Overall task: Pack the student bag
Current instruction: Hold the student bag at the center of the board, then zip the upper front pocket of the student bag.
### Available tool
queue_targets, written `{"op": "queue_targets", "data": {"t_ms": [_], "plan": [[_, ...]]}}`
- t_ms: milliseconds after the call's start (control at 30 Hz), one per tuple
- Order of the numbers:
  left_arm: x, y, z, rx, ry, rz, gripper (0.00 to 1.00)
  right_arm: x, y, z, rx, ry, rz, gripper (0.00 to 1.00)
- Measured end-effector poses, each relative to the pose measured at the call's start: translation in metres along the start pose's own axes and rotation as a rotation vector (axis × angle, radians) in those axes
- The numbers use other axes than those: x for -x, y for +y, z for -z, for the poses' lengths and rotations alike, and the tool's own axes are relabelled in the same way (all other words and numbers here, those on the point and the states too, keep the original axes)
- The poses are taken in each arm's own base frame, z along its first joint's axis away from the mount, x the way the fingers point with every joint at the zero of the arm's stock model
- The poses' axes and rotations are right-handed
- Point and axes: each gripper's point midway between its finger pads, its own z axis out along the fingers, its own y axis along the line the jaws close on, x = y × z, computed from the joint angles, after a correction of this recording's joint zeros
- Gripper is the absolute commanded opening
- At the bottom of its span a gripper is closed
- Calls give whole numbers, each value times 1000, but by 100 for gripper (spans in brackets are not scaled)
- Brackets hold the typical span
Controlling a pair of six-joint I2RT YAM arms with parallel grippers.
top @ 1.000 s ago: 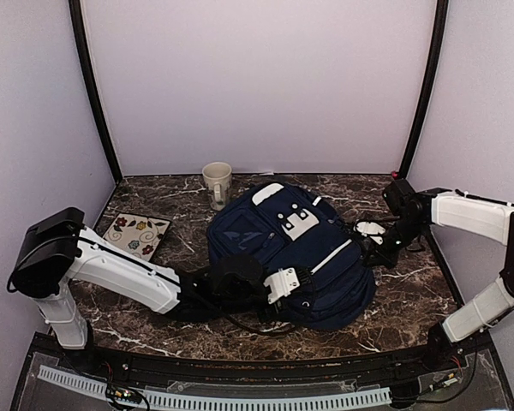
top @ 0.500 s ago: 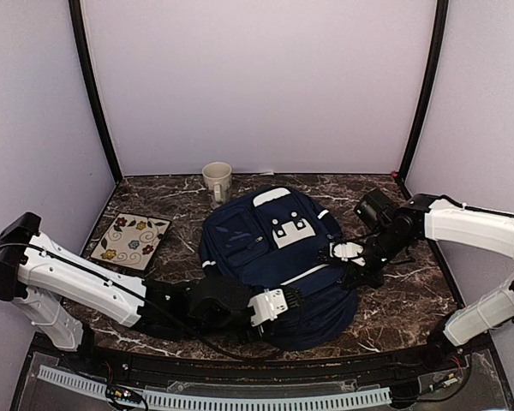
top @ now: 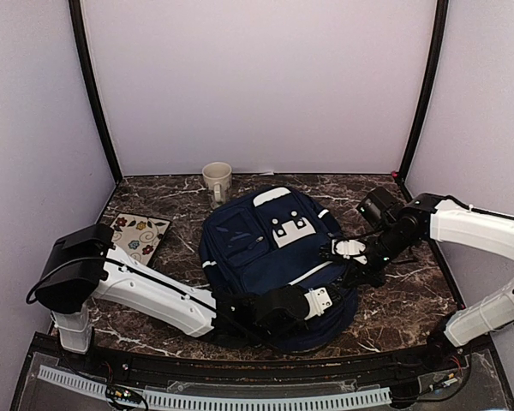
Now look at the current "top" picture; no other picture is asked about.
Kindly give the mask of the navy blue student backpack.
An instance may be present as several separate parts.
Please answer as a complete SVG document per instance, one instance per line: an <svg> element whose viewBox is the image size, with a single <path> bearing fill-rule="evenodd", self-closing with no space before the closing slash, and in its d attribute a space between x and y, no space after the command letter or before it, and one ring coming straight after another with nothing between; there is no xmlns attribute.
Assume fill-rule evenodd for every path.
<svg viewBox="0 0 514 411"><path fill-rule="evenodd" d="M343 231L318 201L291 187L262 188L215 210L202 224L200 260L212 291L242 295L285 285L330 284L347 294L347 328L358 308L356 289L340 286L345 266L319 250Z"/></svg>

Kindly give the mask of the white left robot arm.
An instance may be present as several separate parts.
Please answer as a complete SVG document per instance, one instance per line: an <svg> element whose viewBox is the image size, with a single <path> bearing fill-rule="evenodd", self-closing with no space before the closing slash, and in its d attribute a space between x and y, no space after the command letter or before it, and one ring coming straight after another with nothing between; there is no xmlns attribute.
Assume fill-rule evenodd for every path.
<svg viewBox="0 0 514 411"><path fill-rule="evenodd" d="M91 343L87 300L111 301L185 335L226 348L265 346L302 354L326 346L346 326L343 293L330 284L285 285L263 295L195 289L131 258L101 223L55 241L28 305L51 313L61 346L85 373L104 365Z"/></svg>

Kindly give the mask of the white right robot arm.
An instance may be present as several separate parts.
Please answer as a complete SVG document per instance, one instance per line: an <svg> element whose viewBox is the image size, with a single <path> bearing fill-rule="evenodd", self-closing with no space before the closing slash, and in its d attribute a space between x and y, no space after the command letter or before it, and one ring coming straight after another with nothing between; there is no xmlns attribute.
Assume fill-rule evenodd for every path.
<svg viewBox="0 0 514 411"><path fill-rule="evenodd" d="M514 215L481 209L451 195L420 194L408 203L383 187L369 192L357 210L372 232L333 237L321 247L326 261L345 263L346 289L384 283L384 270L419 241L460 246L514 263ZM453 352L476 338L514 326L514 277L471 306L441 319L427 337L420 363L437 372Z"/></svg>

